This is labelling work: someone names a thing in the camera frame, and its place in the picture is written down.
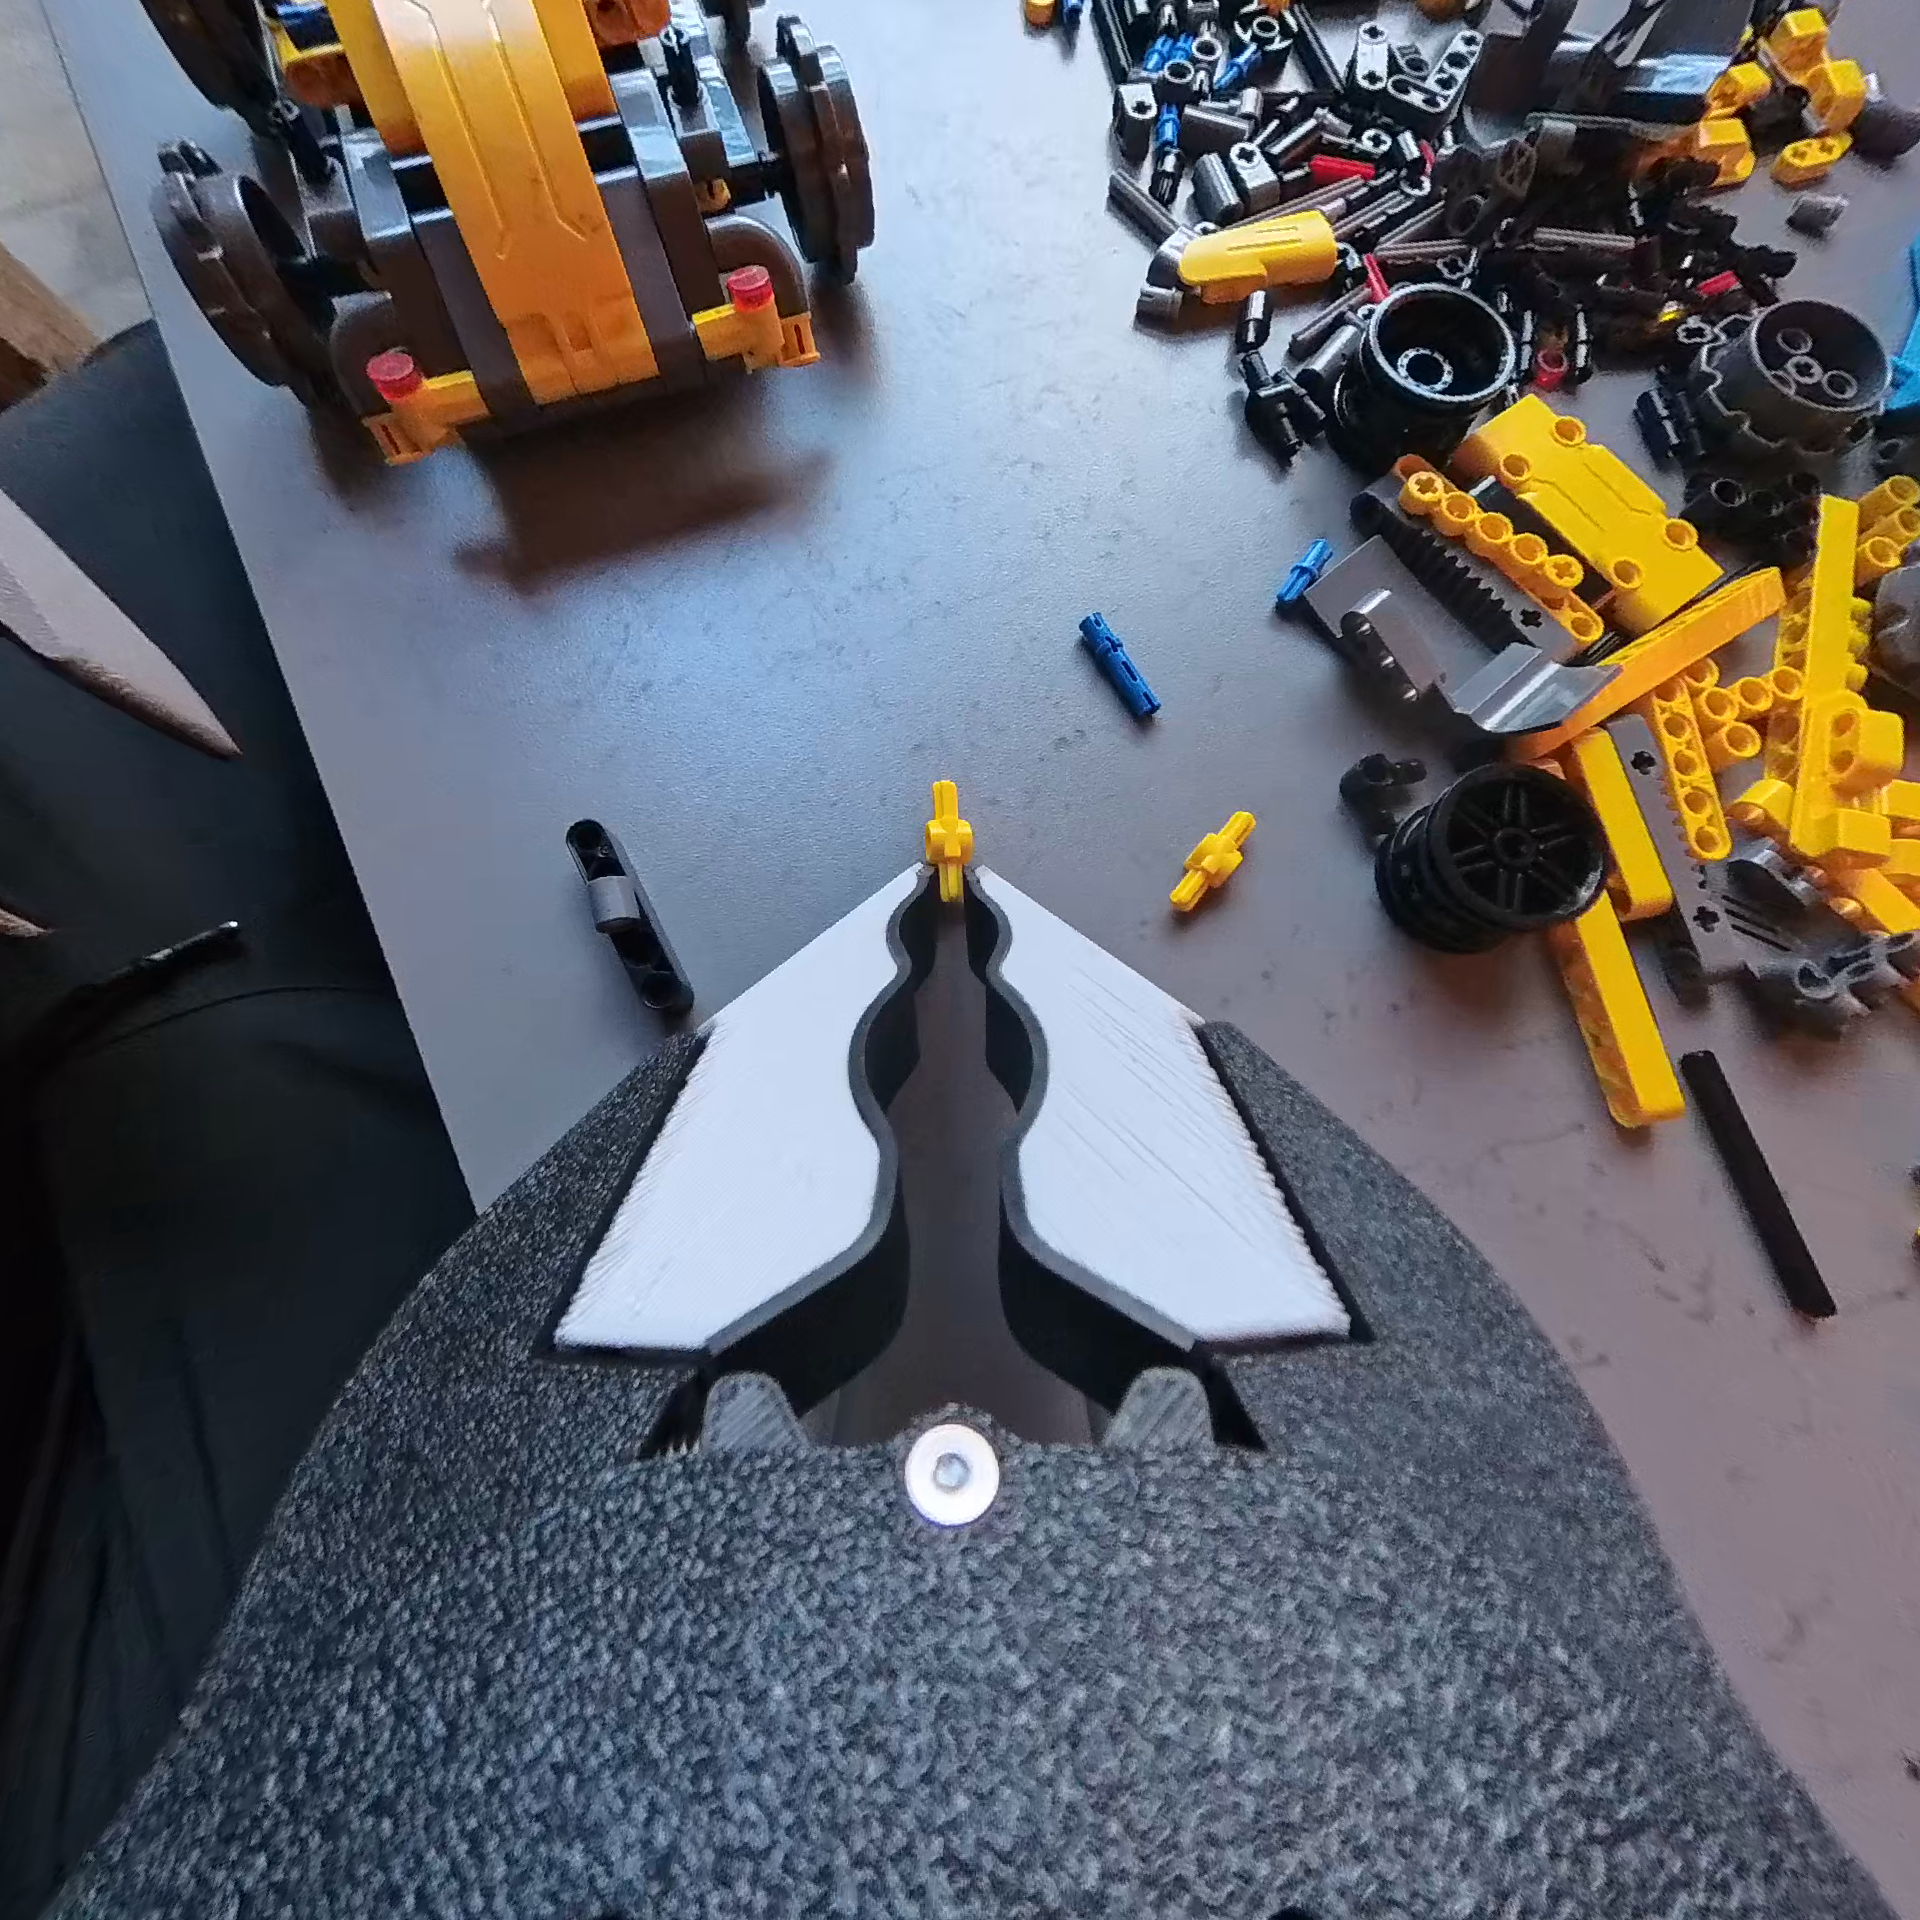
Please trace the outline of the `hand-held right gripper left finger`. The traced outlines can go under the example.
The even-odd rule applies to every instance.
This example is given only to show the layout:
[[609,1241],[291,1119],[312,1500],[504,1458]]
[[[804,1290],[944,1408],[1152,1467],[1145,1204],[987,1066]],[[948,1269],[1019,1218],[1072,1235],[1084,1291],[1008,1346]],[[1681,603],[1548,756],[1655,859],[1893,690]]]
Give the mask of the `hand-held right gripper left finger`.
[[904,1316],[888,1111],[919,1066],[939,888],[916,866],[699,1031],[552,1329],[557,1353],[772,1376],[816,1403]]

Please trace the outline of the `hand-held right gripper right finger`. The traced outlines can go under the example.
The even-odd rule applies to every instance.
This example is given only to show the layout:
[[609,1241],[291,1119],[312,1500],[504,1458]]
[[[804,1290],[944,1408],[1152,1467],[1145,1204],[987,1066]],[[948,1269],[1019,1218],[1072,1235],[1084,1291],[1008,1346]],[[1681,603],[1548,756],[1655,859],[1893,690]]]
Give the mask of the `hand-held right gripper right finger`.
[[1143,1375],[1344,1345],[1352,1309],[1203,1018],[989,869],[966,885],[998,1149],[998,1304],[1016,1345],[1101,1410]]

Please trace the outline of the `black toy beam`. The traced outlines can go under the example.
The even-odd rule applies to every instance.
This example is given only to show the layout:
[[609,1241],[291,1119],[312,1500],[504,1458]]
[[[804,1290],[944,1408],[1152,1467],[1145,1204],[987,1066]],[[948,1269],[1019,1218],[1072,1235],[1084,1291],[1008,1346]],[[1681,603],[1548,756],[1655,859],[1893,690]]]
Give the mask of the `black toy beam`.
[[644,923],[637,933],[625,937],[603,937],[609,943],[620,965],[623,967],[641,1005],[654,1011],[665,1021],[678,1021],[688,1016],[694,994],[685,970],[665,937],[656,911],[640,885],[635,866],[625,850],[616,844],[609,827],[593,819],[580,819],[565,833],[567,853],[583,879],[623,872],[637,891]]

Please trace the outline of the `grey desk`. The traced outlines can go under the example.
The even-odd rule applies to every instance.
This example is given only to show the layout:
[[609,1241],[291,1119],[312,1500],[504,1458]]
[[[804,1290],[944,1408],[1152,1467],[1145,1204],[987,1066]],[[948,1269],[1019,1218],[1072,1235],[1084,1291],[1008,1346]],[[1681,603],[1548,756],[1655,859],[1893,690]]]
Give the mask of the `grey desk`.
[[[1269,469],[1212,333],[1134,324],[1092,37],[1016,5],[798,5],[848,61],[878,243],[822,362],[387,469],[243,372],[148,213],[158,147],[246,133],[137,5],[52,5],[231,538],[470,1201],[656,1042],[561,831],[609,825],[709,1013],[921,853],[984,866],[1240,1027],[1447,1211],[1584,1384],[1725,1671],[1916,1915],[1916,1016],[1692,1016],[1838,1301],[1798,1320],[1693,1119],[1617,1132],[1536,945],[1387,927],[1337,776],[1407,753],[1273,617],[1349,473]],[[1128,719],[1101,612],[1159,695]],[[1256,816],[1190,915],[1188,850]]]

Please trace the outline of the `person's dark pants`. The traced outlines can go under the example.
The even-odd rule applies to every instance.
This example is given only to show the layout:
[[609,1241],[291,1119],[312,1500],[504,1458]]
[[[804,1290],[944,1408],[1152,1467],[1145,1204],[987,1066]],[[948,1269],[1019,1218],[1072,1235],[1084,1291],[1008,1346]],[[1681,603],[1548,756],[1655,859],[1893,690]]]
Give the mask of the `person's dark pants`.
[[473,1202],[152,323],[4,415],[4,492],[243,743],[4,648],[4,1517],[85,1321],[275,1485]]

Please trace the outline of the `brown wooden panel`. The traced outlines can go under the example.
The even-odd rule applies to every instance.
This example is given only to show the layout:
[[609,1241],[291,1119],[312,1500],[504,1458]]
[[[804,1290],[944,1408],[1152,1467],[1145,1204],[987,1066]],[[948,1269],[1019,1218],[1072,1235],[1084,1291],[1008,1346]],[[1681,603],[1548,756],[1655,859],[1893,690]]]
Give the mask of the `brown wooden panel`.
[[44,391],[59,376],[80,368],[100,348],[100,337],[20,258],[3,258],[3,395],[9,408]]

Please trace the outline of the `black angled toy connector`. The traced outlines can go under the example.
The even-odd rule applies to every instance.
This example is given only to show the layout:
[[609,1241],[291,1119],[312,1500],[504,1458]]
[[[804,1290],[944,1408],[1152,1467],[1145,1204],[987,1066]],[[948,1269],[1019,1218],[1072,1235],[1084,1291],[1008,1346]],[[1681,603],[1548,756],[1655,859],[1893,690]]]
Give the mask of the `black angled toy connector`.
[[1428,768],[1417,756],[1369,753],[1349,767],[1337,795],[1369,845],[1384,842],[1423,792]]

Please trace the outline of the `black spoked toy wheel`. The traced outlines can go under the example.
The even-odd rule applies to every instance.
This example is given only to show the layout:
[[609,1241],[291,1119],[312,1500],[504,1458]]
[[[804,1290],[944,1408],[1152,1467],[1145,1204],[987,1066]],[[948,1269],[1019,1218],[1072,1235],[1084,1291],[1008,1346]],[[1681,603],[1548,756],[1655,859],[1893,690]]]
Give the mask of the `black spoked toy wheel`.
[[1437,954],[1487,954],[1565,927],[1597,904],[1607,879],[1593,805],[1534,764],[1470,770],[1376,848],[1382,912]]

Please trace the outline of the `yellow toy brick car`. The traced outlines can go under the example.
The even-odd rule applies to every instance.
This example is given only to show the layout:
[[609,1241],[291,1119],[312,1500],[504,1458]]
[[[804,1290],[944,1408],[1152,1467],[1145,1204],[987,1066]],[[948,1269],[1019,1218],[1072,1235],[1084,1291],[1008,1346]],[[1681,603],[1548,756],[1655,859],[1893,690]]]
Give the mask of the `yellow toy brick car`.
[[809,273],[872,243],[848,68],[798,17],[751,127],[711,28],[751,5],[148,3],[292,210],[159,148],[155,231],[236,362],[387,464],[817,360]]

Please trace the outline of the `black toy axle rod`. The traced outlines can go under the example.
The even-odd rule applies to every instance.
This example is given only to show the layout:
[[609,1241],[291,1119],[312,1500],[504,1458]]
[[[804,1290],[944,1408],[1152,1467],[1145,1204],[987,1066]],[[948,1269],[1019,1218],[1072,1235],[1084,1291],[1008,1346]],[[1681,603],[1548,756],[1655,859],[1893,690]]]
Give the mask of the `black toy axle rod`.
[[1813,1323],[1830,1321],[1838,1314],[1835,1298],[1718,1057],[1704,1048],[1692,1049],[1677,1071],[1788,1306]]

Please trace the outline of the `black toy gear rack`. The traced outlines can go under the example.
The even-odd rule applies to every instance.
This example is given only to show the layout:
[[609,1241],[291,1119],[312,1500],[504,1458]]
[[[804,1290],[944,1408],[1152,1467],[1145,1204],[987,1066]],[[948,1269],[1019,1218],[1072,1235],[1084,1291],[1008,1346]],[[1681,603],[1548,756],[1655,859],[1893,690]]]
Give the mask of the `black toy gear rack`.
[[1406,573],[1487,651],[1524,643],[1549,661],[1569,663],[1591,648],[1463,541],[1436,530],[1431,519],[1403,512],[1399,495],[1384,482],[1350,497],[1350,524],[1356,532],[1381,540]]

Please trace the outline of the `black toy wheel rim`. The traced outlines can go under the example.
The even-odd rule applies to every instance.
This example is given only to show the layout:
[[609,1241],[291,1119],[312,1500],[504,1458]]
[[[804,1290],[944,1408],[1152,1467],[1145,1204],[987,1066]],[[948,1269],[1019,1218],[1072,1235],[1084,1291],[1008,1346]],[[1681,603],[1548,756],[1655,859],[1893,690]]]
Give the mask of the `black toy wheel rim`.
[[1327,444],[1358,473],[1414,456],[1447,466],[1518,370],[1518,338],[1478,297],[1445,283],[1382,299],[1335,378]]

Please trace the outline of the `yellow curved toy panel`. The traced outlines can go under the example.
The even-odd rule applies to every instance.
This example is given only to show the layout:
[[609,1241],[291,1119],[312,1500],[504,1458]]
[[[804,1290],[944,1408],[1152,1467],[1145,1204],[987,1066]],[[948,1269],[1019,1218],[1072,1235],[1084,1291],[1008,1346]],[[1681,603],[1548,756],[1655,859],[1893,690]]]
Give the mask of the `yellow curved toy panel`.
[[1173,315],[1188,304],[1225,307],[1255,292],[1333,280],[1340,241],[1319,209],[1275,213],[1225,228],[1175,226],[1148,264],[1141,309]]

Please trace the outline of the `pile of toy brick parts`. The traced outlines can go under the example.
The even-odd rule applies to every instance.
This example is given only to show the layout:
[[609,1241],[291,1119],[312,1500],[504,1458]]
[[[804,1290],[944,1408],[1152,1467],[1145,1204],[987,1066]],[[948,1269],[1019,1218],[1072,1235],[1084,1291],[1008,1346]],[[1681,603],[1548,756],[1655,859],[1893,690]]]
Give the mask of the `pile of toy brick parts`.
[[1512,383],[1447,466],[1340,463],[1620,682],[1563,727],[1487,738],[1358,673],[1304,603],[1275,615],[1451,748],[1456,777],[1412,809],[1489,764],[1541,767],[1593,805],[1603,897],[1502,946],[1548,946],[1609,1119],[1646,1132],[1696,1106],[1640,949],[1681,1005],[1733,987],[1805,1036],[1916,1005],[1916,700],[1867,661],[1876,586],[1916,563],[1916,433],[1878,416],[1829,464],[1749,464],[1685,394],[1723,323],[1822,303],[1790,288],[1798,253],[1721,196],[1763,160],[1791,193],[1785,231],[1829,235],[1848,209],[1824,189],[1833,167],[1913,154],[1916,111],[1835,52],[1835,5],[1620,5],[1597,32],[1580,5],[1420,5],[1427,37],[1356,5],[1344,51],[1326,9],[1019,7],[1030,37],[1089,25],[1113,85],[1109,209],[1148,264],[1175,226],[1333,221],[1326,283],[1164,319],[1136,303],[1164,332],[1232,314],[1244,426],[1273,464],[1340,460],[1333,385],[1399,288],[1453,285],[1512,330]]

